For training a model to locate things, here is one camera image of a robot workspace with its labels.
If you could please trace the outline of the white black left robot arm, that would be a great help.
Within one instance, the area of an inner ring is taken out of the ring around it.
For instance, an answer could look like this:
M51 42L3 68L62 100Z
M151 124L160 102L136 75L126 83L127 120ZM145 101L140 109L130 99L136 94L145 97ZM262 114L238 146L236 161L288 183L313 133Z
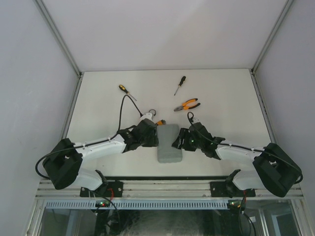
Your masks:
M98 197L105 197L109 182L99 170L86 170L89 161L112 154L125 153L138 147L157 147L157 125L144 119L131 130L122 129L111 139L87 143L73 143L62 139L55 148L43 157L43 168L55 189L62 190L71 185L88 189Z

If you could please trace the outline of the grey plastic tool case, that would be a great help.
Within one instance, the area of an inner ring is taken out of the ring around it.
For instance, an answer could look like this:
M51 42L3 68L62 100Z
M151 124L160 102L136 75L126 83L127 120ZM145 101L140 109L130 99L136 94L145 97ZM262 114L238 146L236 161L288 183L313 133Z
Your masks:
M159 125L157 127L157 160L159 163L179 163L182 161L182 150L172 147L172 144L176 141L179 132L180 129L177 124Z

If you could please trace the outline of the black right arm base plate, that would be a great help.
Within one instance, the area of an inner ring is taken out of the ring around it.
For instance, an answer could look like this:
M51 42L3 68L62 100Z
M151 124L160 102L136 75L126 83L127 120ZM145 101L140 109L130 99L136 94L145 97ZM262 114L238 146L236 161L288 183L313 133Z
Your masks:
M225 181L211 181L210 191L212 197L255 197L256 193L254 189L240 190L233 184L229 186Z

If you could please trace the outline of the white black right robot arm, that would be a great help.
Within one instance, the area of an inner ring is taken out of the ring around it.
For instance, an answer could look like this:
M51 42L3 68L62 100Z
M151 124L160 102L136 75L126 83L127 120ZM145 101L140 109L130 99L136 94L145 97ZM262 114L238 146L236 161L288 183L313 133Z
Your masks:
M301 168L277 144L269 143L261 148L243 147L225 138L213 137L199 122L181 128L172 147L185 151L199 149L209 158L251 166L249 171L236 169L228 176L225 186L230 196L261 188L283 198L303 179Z

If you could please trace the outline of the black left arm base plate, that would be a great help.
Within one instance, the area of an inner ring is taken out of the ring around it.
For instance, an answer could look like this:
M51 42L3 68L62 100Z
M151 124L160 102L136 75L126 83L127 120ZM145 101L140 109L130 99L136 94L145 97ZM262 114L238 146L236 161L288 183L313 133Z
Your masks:
M124 183L122 181L110 181L106 186L101 186L97 190L90 191L88 188L82 187L80 190L80 197L106 197L106 198L120 198L122 197Z

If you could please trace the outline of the orange black pliers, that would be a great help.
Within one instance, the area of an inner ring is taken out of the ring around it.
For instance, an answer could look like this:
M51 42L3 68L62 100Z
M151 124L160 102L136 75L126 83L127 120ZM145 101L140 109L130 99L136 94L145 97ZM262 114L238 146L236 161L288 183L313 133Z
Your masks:
M182 103L180 106L176 107L174 109L174 111L179 112L182 110L191 110L191 109L197 108L200 105L201 105L201 103L198 102L198 98L193 98L193 99L190 99L190 100Z

